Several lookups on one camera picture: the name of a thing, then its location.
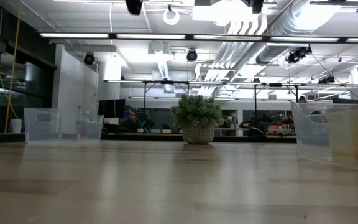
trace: clear plastic bin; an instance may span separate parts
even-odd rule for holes
[[[291,103],[299,155],[358,168],[358,105]]]
[[[103,116],[59,114],[56,109],[24,108],[25,141],[100,140]]]

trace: computer monitor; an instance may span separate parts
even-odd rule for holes
[[[121,100],[101,100],[99,101],[98,115],[104,118],[123,118],[125,99]]]
[[[334,99],[333,99],[333,103],[340,103],[340,104],[358,104],[358,100],[334,98]]]

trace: exposed ceiling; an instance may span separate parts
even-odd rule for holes
[[[272,19],[291,0],[275,0],[277,5],[264,12],[268,15],[267,21]],[[175,25],[168,25],[163,20],[166,5],[144,6],[144,12],[139,16],[128,13],[125,4],[84,4],[83,2],[56,2],[54,0],[22,0],[22,18],[32,27],[43,32],[153,32],[178,34],[226,34],[229,25],[221,27],[212,21],[194,21],[191,11],[194,0],[183,1],[182,6],[176,7],[183,12]],[[17,1],[0,0],[0,4],[12,13],[17,13]],[[315,30],[313,35],[358,35],[357,7],[342,7],[327,23]],[[79,40],[72,41],[71,45],[115,45],[127,61],[122,66],[122,73],[128,77],[136,74],[151,74],[158,67],[156,61],[147,61],[148,44],[150,41],[134,40]],[[179,42],[169,43],[170,52],[175,53],[172,60],[167,62],[170,70],[195,71],[197,63],[187,62],[188,49],[196,49],[198,60],[214,60],[221,48],[221,42]],[[336,76],[346,81],[349,76],[348,68],[358,62],[358,45],[328,45],[313,44],[313,54],[327,68],[335,68]],[[278,60],[276,66],[268,66],[263,70],[264,78],[275,77],[275,82],[285,81],[288,76],[296,78],[296,82],[306,81],[311,76],[324,72],[324,68],[315,58],[307,56],[300,63],[292,65]]]

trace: woven pot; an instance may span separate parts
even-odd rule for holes
[[[182,130],[183,140],[189,144],[208,144],[214,139],[213,125],[188,125]]]

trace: potted plant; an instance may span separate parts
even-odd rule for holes
[[[178,106],[171,107],[175,126],[183,130],[189,144],[208,144],[214,138],[214,127],[223,123],[221,107],[213,98],[183,95]]]

